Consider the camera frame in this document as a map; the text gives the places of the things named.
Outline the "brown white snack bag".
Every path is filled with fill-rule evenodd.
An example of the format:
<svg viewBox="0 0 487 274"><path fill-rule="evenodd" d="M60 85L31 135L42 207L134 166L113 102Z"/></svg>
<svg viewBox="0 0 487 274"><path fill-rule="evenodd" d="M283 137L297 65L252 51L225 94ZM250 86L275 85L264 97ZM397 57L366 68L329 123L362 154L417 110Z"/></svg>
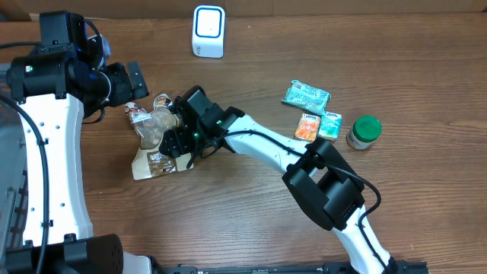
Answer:
<svg viewBox="0 0 487 274"><path fill-rule="evenodd" d="M134 102L125 105L125 113L141 139L137 154L132 161L132 175L135 180L161 177L193 168L193 165L187 167L192 156L190 153L172 158L159 151L164 133L176 129L181 124L180 118L170 111L172 105L173 101L166 94L156 96L151 112Z"/></svg>

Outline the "teal tissue pack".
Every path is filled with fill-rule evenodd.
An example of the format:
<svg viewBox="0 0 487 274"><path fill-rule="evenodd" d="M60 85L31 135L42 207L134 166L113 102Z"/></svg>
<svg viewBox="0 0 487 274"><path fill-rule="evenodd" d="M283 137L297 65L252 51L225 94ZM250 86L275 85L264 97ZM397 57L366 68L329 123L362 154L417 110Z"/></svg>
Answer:
<svg viewBox="0 0 487 274"><path fill-rule="evenodd" d="M288 88L282 98L282 103L322 116L331 98L332 95L328 91L315 88L295 79L291 81L291 87Z"/></svg>

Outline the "small teal white box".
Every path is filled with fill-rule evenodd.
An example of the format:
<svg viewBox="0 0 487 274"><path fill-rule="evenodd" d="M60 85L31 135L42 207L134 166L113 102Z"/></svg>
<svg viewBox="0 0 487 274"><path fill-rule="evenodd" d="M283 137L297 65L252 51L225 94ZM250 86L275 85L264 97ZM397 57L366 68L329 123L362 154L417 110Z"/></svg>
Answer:
<svg viewBox="0 0 487 274"><path fill-rule="evenodd" d="M330 141L335 141L339 137L342 125L342 115L326 111L320 117L320 126L317 136Z"/></svg>

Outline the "green lid jar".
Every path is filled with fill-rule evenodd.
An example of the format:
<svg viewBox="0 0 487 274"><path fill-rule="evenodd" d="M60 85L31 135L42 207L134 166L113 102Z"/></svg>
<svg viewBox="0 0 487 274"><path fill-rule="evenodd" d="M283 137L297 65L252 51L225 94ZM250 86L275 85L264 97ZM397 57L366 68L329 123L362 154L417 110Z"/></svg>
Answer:
<svg viewBox="0 0 487 274"><path fill-rule="evenodd" d="M382 125L375 116L361 116L346 135L347 143L357 150L369 148L381 135Z"/></svg>

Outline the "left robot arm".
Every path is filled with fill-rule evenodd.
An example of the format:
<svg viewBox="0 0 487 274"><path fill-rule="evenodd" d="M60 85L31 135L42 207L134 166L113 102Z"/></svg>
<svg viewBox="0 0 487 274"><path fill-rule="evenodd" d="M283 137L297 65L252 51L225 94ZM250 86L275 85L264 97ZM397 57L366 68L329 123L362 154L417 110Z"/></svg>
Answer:
<svg viewBox="0 0 487 274"><path fill-rule="evenodd" d="M95 236L84 200L85 118L148 95L137 62L108 64L94 24L68 11L40 15L33 55L12 60L5 103L22 122L28 203L24 245L5 255L9 273L151 273L148 256L125 252L115 234Z"/></svg>

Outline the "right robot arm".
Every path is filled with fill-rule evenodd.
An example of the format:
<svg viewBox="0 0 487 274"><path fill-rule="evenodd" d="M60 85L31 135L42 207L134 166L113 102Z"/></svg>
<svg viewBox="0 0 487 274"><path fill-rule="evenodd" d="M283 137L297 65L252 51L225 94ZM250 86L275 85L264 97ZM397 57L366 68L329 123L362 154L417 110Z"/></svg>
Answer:
<svg viewBox="0 0 487 274"><path fill-rule="evenodd" d="M196 85L169 107L177 127L163 134L161 154L188 154L186 165L208 158L221 148L255 158L282 174L282 181L302 212L321 228L332 231L358 273L395 273L395 259L384 249L368 222L381 202L367 208L362 192L377 188L353 171L333 144L278 134L235 107L222 109Z"/></svg>

